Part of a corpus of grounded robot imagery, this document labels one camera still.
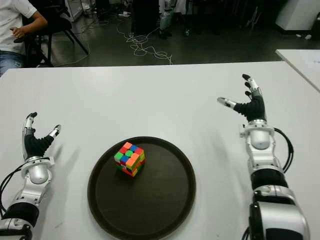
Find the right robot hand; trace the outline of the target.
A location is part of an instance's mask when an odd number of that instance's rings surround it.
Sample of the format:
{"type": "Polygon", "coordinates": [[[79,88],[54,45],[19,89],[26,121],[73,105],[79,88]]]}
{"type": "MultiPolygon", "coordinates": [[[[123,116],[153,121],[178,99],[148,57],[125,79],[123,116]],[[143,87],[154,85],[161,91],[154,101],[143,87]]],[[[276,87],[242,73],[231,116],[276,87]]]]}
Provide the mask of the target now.
{"type": "Polygon", "coordinates": [[[245,95],[250,99],[249,102],[237,103],[225,97],[218,97],[217,102],[243,115],[248,122],[255,120],[267,122],[265,103],[260,87],[250,75],[242,74],[242,78],[245,80],[244,85],[249,89],[249,91],[245,91],[245,95]]]}

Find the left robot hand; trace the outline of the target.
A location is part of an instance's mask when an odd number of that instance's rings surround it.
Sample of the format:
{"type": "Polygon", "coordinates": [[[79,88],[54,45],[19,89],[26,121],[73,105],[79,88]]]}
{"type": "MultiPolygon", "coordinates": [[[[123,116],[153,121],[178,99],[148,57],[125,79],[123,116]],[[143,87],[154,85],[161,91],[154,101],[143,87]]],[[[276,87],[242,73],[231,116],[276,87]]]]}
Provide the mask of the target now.
{"type": "Polygon", "coordinates": [[[36,138],[36,129],[33,128],[33,123],[37,115],[37,112],[31,112],[26,117],[22,128],[22,150],[24,161],[33,157],[43,157],[55,138],[61,132],[62,126],[58,124],[45,137],[36,138]]]}

